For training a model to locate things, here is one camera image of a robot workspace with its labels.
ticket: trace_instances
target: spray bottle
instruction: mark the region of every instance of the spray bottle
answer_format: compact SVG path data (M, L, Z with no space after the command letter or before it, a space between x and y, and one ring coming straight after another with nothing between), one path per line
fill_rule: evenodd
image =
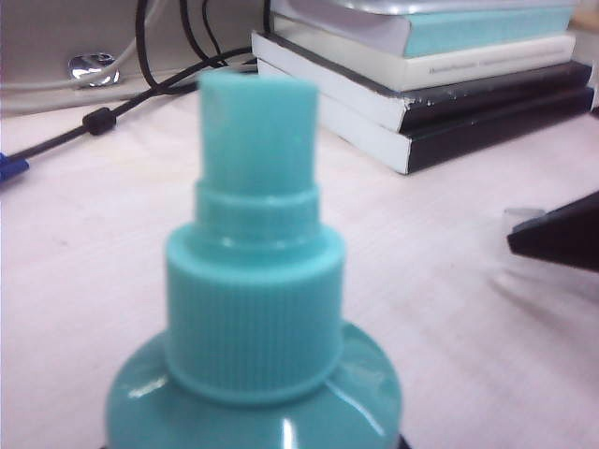
M319 220L317 91L201 77L196 218L167 243L168 328L125 363L109 449L392 449L401 391L341 317L344 246Z

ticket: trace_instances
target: white desk surface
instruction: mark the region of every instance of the white desk surface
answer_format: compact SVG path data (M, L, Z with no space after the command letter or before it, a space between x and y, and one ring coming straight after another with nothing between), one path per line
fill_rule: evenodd
M163 244L192 216L196 103L156 100L1 188L3 448L103 444L112 377L165 325ZM6 119L3 151L92 109ZM599 120L409 177L318 136L322 215L348 244L344 314L395 364L414 448L599 447L599 275L510 255L503 218L599 189Z

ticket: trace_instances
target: black object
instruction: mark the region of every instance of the black object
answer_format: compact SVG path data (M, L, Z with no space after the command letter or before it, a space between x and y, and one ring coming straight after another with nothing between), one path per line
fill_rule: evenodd
M491 108L532 100L587 85L592 68L574 61L523 72L405 92L410 99L400 132L416 131L431 122L455 120Z
M397 449L412 449L412 448L410 447L410 445L407 443L407 441L403 437L400 437L400 445L398 446Z
M514 227L512 253L599 271L599 192Z
M408 172L481 150L591 110L594 90L583 87L429 123L402 133L412 139Z
M81 122L88 133L99 136L114 127L116 115L108 108L100 108L84 116Z

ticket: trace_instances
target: ribbed cap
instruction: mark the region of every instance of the ribbed cap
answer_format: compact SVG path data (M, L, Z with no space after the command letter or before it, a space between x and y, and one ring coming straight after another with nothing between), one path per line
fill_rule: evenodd
M201 395L293 398L341 353L343 243L318 220L316 89L211 73L201 82L197 217L168 242L168 365Z

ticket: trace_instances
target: book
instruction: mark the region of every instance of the book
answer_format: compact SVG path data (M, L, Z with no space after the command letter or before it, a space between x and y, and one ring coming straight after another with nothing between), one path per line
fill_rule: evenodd
M576 62L482 80L397 92L328 61L279 36L253 34L254 55L318 86L366 119L391 131L408 131L477 110L587 84L592 68Z
M289 76L261 59L258 71ZM588 112L593 95L589 87L566 89L400 134L321 93L319 120L359 150L408 174Z
M356 5L347 8L322 0L272 0L271 10L367 47L416 57L561 33L576 1L407 3L396 15L372 14ZM274 24L275 32L279 25Z
M565 63L571 59L576 41L571 35L561 34L403 58L282 17L274 17L274 23L277 34L286 40L394 91L441 86Z

